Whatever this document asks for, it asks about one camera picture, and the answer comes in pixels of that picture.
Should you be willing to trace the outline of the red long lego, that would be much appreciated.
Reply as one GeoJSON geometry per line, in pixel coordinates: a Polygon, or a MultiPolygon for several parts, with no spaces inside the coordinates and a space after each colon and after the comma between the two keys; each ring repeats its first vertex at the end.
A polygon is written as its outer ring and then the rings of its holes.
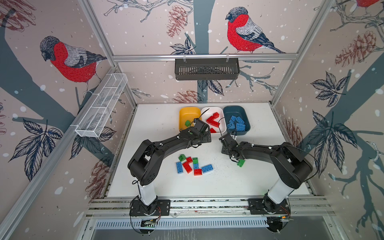
{"type": "Polygon", "coordinates": [[[212,121],[214,121],[216,119],[216,117],[214,117],[214,116],[210,116],[207,120],[206,120],[206,122],[208,123],[208,124],[210,124],[212,121]]]}

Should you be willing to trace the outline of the yellow plastic bin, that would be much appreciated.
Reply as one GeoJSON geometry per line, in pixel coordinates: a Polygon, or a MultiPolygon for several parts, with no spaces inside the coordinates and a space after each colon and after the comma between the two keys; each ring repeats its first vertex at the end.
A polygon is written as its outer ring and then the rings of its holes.
{"type": "Polygon", "coordinates": [[[185,130],[186,122],[189,121],[192,123],[194,119],[198,118],[201,115],[201,110],[197,107],[185,107],[180,109],[179,112],[179,130],[185,130]]]}

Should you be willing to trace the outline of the white plastic bin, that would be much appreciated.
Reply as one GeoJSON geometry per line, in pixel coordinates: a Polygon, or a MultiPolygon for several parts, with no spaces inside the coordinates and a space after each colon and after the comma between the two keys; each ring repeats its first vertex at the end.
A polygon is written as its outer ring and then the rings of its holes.
{"type": "Polygon", "coordinates": [[[224,117],[224,112],[223,112],[223,109],[222,108],[219,108],[219,107],[205,107],[201,110],[202,112],[202,115],[201,115],[201,120],[203,122],[205,122],[206,124],[208,124],[206,122],[206,120],[212,116],[214,113],[219,113],[219,117],[216,118],[214,121],[216,122],[219,122],[220,123],[220,127],[219,128],[216,128],[210,124],[209,125],[209,129],[215,129],[216,133],[211,133],[211,134],[222,134],[224,133],[226,130],[227,130],[227,125],[226,125],[226,122],[225,122],[225,117],[224,117]]]}

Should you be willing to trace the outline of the red square lego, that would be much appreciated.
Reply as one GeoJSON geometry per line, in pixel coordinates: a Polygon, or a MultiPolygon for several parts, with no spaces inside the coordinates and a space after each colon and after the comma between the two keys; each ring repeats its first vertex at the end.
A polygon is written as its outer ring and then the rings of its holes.
{"type": "Polygon", "coordinates": [[[220,116],[220,115],[219,115],[219,113],[217,113],[217,112],[213,114],[213,117],[214,117],[215,119],[218,118],[219,116],[220,116]]]}

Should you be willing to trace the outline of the blue lego bottom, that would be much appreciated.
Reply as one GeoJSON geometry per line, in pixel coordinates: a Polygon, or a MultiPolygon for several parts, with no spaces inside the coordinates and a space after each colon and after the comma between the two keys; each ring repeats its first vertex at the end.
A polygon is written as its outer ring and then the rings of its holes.
{"type": "Polygon", "coordinates": [[[209,164],[209,165],[203,166],[201,169],[202,169],[202,173],[205,174],[212,171],[214,168],[211,164],[209,164]]]}

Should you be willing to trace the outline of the blue lego diagonal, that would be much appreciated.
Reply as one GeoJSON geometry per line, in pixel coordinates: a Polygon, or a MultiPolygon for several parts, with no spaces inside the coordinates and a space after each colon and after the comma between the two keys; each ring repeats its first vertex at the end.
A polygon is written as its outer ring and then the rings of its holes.
{"type": "Polygon", "coordinates": [[[237,128],[237,129],[245,129],[245,128],[246,128],[246,125],[244,125],[244,124],[240,124],[240,123],[236,123],[236,128],[237,128]]]}

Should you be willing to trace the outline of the light blue lego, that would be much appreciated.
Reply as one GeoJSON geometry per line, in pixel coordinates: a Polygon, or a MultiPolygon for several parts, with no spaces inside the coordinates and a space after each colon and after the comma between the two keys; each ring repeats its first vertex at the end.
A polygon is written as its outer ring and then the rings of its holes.
{"type": "Polygon", "coordinates": [[[227,125],[227,129],[228,129],[228,130],[233,130],[233,129],[235,129],[235,128],[236,128],[236,126],[235,126],[234,123],[232,123],[232,122],[229,122],[229,123],[228,123],[228,125],[227,125]]]}

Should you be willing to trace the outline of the teal plastic bin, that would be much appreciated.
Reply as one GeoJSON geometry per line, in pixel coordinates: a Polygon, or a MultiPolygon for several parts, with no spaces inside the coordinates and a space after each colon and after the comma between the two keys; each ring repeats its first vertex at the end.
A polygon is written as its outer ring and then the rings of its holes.
{"type": "Polygon", "coordinates": [[[226,106],[223,109],[223,113],[228,133],[243,136],[251,129],[248,116],[243,107],[226,106]]]}

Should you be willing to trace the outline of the red lego bottom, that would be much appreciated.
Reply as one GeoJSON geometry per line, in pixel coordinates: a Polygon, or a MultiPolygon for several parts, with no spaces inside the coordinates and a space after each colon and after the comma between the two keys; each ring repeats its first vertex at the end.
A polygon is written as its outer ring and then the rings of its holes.
{"type": "Polygon", "coordinates": [[[202,176],[203,175],[202,169],[194,169],[194,175],[195,176],[202,176]]]}

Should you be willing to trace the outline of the red lego diagonal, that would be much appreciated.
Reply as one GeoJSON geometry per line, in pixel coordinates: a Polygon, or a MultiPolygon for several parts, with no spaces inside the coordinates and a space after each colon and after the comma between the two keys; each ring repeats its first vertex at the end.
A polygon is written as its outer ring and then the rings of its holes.
{"type": "Polygon", "coordinates": [[[190,164],[185,162],[182,164],[183,168],[186,170],[186,172],[189,174],[193,171],[193,169],[191,168],[190,164]]]}

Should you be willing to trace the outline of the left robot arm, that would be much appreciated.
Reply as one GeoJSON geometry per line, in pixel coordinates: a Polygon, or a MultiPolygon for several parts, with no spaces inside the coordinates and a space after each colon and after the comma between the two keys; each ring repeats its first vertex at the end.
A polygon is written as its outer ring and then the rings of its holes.
{"type": "Polygon", "coordinates": [[[138,204],[137,210],[140,214],[150,216],[161,211],[153,181],[163,160],[180,150],[197,148],[211,141],[209,125],[197,118],[191,127],[180,131],[174,137],[159,142],[145,140],[141,143],[128,163],[128,169],[138,184],[139,199],[133,200],[133,203],[138,204]]]}

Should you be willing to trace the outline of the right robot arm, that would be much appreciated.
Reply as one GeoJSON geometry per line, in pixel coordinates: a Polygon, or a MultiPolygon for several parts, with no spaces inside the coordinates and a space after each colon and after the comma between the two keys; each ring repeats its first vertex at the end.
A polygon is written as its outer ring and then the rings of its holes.
{"type": "Polygon", "coordinates": [[[288,142],[281,145],[265,146],[249,142],[238,143],[231,134],[219,138],[223,148],[222,154],[239,164],[241,160],[257,160],[272,164],[279,179],[264,195],[262,204],[265,212],[276,213],[282,208],[283,202],[305,181],[313,171],[310,162],[288,142]]]}

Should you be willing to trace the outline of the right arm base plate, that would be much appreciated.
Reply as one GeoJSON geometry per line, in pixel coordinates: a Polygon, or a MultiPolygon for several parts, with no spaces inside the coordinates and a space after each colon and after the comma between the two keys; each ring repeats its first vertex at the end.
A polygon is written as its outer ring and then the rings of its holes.
{"type": "Polygon", "coordinates": [[[288,200],[284,199],[280,204],[267,199],[248,199],[248,210],[251,215],[290,215],[291,209],[288,200]]]}

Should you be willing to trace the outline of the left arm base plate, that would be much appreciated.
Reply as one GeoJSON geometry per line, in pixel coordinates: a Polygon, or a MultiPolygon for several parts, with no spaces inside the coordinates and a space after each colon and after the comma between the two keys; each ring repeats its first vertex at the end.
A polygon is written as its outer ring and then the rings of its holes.
{"type": "Polygon", "coordinates": [[[170,200],[155,200],[149,206],[140,200],[133,200],[130,204],[130,217],[168,216],[170,214],[170,200]]]}

